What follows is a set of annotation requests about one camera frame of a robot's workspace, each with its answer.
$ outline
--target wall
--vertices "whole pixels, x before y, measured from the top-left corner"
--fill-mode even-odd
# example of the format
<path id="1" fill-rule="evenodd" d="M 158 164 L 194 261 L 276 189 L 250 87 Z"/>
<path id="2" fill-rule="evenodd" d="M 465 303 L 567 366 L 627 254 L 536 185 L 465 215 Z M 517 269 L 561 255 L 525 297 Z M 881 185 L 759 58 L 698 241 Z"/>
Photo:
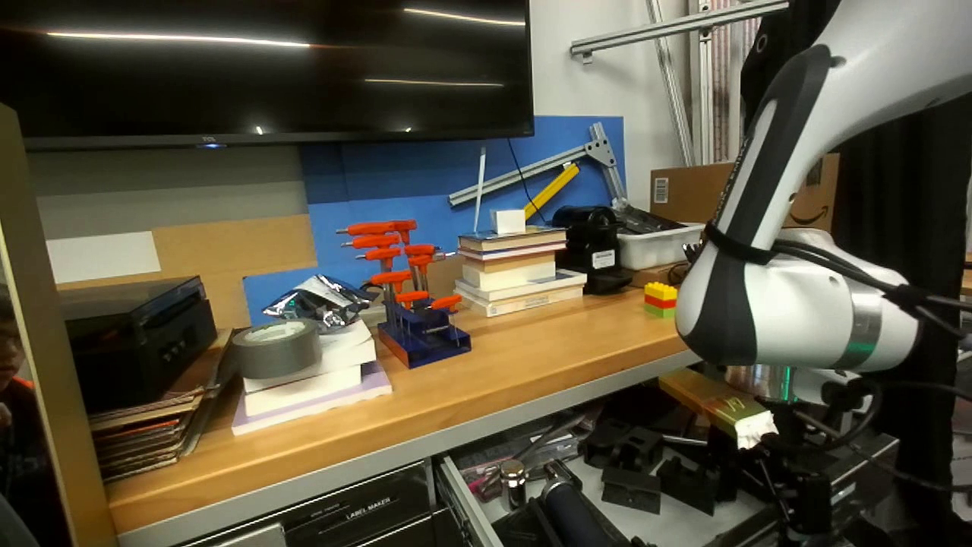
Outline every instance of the wall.
<path id="1" fill-rule="evenodd" d="M 539 115 L 623 115 L 628 197 L 647 204 L 647 175 L 682 164 L 655 49 L 627 47 L 581 65 L 585 38 L 647 24 L 642 0 L 533 0 Z M 294 145 L 34 152 L 32 180 L 50 238 L 305 214 Z"/>

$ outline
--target robotic arm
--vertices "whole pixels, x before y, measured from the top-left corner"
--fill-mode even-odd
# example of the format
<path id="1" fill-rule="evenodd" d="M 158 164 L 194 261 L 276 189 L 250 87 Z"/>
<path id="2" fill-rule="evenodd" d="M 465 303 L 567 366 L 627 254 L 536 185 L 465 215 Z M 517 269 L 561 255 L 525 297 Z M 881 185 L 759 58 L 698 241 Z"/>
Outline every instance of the robotic arm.
<path id="1" fill-rule="evenodd" d="M 970 21 L 972 0 L 842 0 L 820 39 L 774 77 L 682 285 L 677 333 L 704 361 L 886 372 L 913 352 L 917 318 L 886 297 L 886 285 L 910 285 L 896 270 L 823 233 L 795 241 L 839 255 L 844 274 L 771 249 L 820 154 L 972 93 Z"/>

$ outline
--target metal rack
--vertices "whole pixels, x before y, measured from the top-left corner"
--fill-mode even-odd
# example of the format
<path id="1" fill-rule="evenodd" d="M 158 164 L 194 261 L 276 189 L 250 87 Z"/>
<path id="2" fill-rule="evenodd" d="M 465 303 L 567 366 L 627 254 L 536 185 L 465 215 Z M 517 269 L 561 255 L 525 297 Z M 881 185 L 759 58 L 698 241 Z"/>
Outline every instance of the metal rack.
<path id="1" fill-rule="evenodd" d="M 673 115 L 675 115 L 675 127 L 682 136 L 682 150 L 686 164 L 711 164 L 714 161 L 714 83 L 711 83 L 711 31 L 721 24 L 735 24 L 735 21 L 748 21 L 748 19 L 763 19 L 771 14 L 784 14 L 789 8 L 789 0 L 757 0 L 757 3 L 741 3 L 731 8 L 711 8 L 711 0 L 698 0 L 695 3 L 698 14 L 682 16 L 682 19 L 667 19 L 660 0 L 647 0 L 647 14 L 653 19 L 649 27 L 639 27 L 639 31 L 623 31 L 623 33 L 607 33 L 607 38 L 591 38 L 591 39 L 573 39 L 572 44 L 572 58 L 594 58 L 601 49 L 620 49 L 620 47 L 632 47 L 632 44 L 647 44 L 647 39 L 660 39 L 660 65 L 667 73 L 667 87 L 669 87 L 669 100 L 673 100 Z M 691 123 L 686 123 L 686 108 L 683 108 L 683 94 L 673 68 L 673 51 L 667 38 L 675 33 L 694 33 L 695 38 L 695 73 L 698 73 L 698 97 L 695 97 L 695 145 L 691 136 Z"/>

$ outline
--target wooden shelf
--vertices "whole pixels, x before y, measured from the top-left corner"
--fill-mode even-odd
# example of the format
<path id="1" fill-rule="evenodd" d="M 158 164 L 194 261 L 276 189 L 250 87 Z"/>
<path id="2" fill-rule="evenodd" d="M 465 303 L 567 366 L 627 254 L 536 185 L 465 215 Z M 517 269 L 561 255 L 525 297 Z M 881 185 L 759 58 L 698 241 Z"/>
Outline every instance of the wooden shelf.
<path id="1" fill-rule="evenodd" d="M 639 291 L 457 325 L 473 351 L 406 372 L 384 357 L 394 394 L 233 437 L 226 398 L 173 467 L 111 483 L 123 543 L 173 543 L 617 391 L 694 357 Z"/>

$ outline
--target black monitor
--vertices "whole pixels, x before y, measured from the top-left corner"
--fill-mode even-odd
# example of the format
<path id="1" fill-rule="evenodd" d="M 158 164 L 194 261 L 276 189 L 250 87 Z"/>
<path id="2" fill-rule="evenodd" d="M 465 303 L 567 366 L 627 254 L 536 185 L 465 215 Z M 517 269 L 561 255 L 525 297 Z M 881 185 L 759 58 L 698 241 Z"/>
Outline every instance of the black monitor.
<path id="1" fill-rule="evenodd" d="M 29 150 L 533 134 L 530 0 L 0 0 Z"/>

